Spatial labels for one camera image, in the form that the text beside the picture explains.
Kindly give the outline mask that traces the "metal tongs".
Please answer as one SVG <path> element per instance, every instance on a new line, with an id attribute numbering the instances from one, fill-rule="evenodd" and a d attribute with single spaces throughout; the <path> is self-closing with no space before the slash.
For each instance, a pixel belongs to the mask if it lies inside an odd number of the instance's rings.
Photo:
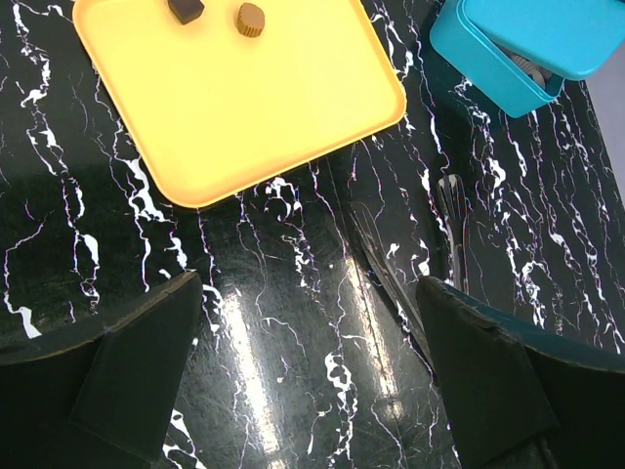
<path id="1" fill-rule="evenodd" d="M 442 209 L 443 221 L 448 230 L 453 285 L 456 289 L 468 293 L 470 289 L 465 257 L 468 204 L 465 186 L 460 175 L 449 174 L 438 180 L 437 201 Z M 361 202 L 352 202 L 350 216 L 355 239 L 360 244 L 369 266 L 380 280 L 390 300 L 405 313 L 403 323 L 418 347 L 423 362 L 428 367 L 433 367 L 434 363 L 418 308 L 405 292 L 390 261 L 382 251 L 382 241 L 370 210 Z"/>

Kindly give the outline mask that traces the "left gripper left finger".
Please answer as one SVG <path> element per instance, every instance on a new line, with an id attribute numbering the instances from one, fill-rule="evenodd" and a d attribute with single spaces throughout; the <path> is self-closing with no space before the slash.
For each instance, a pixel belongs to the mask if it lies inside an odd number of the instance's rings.
<path id="1" fill-rule="evenodd" d="M 4 468 L 149 468 L 201 309 L 183 273 L 109 312 L 1 349 Z"/>

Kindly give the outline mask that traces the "teal box lid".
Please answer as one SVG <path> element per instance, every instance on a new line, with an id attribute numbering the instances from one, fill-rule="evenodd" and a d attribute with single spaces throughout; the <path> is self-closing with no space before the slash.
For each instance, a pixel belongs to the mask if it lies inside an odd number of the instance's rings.
<path id="1" fill-rule="evenodd" d="M 464 12 L 494 43 L 569 80 L 593 75 L 624 41 L 617 0 L 474 0 Z"/>

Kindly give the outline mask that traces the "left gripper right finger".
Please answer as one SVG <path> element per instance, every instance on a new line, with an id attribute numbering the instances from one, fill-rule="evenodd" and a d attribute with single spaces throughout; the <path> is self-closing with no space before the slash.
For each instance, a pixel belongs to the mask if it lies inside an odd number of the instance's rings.
<path id="1" fill-rule="evenodd" d="M 621 468 L 624 358 L 435 277 L 416 300 L 465 468 Z"/>

